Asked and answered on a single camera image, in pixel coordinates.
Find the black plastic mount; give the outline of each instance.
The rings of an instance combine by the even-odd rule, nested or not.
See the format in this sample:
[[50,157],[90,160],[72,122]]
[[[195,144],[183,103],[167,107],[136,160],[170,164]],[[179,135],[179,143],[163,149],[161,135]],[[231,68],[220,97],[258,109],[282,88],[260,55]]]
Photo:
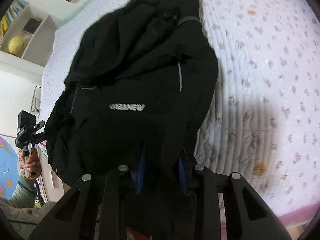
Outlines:
[[[251,185],[239,174],[213,173],[196,165],[188,177],[188,193],[197,195],[195,240],[220,240],[218,193],[223,194],[228,240],[290,240],[285,227]],[[126,239],[126,194],[135,193],[129,168],[111,170],[105,179],[99,240]],[[35,228],[29,240],[93,240],[99,201],[94,185],[101,178],[82,176]],[[319,211],[311,227],[317,228]],[[21,240],[0,209],[1,239]],[[316,235],[309,228],[299,239],[311,240]]]

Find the bookshelf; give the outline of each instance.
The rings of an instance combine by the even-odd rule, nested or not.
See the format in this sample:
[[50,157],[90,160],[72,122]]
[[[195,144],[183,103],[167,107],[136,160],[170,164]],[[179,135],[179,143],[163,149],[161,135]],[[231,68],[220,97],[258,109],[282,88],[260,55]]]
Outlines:
[[[30,18],[41,21],[34,34],[29,34],[23,31]],[[57,27],[50,15],[45,11],[33,5],[27,5],[25,9],[12,22],[11,26],[5,33],[0,42],[0,51],[8,53],[9,41],[15,36],[21,36],[24,41],[24,48],[18,57],[27,60],[39,66],[45,67],[52,53],[54,43],[54,33]]]

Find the quilted blanket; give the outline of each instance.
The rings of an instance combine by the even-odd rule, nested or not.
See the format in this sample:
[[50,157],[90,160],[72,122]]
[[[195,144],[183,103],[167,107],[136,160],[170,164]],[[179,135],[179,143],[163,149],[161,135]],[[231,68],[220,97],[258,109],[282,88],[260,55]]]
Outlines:
[[[56,31],[39,118],[64,90],[84,31],[127,2],[94,0]],[[311,8],[305,0],[202,0],[201,15],[220,76],[197,161],[241,173],[278,216],[319,205],[320,24]]]

